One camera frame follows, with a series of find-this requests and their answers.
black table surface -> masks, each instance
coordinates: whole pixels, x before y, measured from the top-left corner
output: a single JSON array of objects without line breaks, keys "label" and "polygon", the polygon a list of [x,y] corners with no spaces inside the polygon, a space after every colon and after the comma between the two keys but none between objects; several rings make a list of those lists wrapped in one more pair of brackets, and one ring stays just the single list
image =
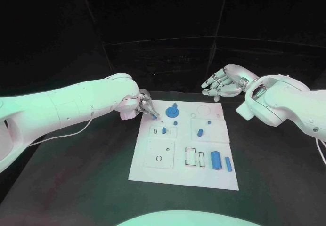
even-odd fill
[{"label": "black table surface", "polygon": [[[178,92],[152,91],[151,98],[213,102]],[[246,121],[235,111],[242,101],[219,101],[239,191],[128,181],[141,115],[122,121],[112,111],[77,135],[41,143],[0,205],[0,225],[106,226],[164,210],[217,213],[265,226],[326,225],[326,166],[314,138],[289,120],[278,127]]]}]

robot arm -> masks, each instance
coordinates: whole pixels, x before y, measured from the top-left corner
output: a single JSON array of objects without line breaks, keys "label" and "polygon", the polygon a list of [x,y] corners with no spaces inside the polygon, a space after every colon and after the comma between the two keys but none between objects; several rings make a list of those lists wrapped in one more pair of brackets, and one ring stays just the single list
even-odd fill
[{"label": "robot arm", "polygon": [[123,73],[47,92],[0,98],[0,172],[40,136],[112,110],[122,120],[139,112],[158,117],[149,93]]},{"label": "robot arm", "polygon": [[326,141],[326,90],[310,91],[295,79],[282,75],[260,78],[237,65],[226,65],[201,84],[203,95],[236,96],[245,92],[245,101],[236,109],[249,120],[253,116],[269,126],[289,119],[301,131]]}]

small blue block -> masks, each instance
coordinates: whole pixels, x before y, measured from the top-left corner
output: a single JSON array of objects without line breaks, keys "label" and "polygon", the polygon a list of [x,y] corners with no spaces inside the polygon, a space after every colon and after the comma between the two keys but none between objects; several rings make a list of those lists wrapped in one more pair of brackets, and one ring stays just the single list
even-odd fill
[{"label": "small blue block", "polygon": [[232,172],[232,166],[230,166],[230,162],[229,162],[229,157],[224,157],[224,162],[226,162],[227,171]]},{"label": "small blue block", "polygon": [[222,162],[220,162],[219,152],[210,152],[210,158],[211,158],[211,169],[220,170],[222,169]]},{"label": "small blue block", "polygon": [[198,137],[201,136],[201,132],[203,132],[203,130],[200,129],[200,130],[197,131],[197,136],[198,136]]}]

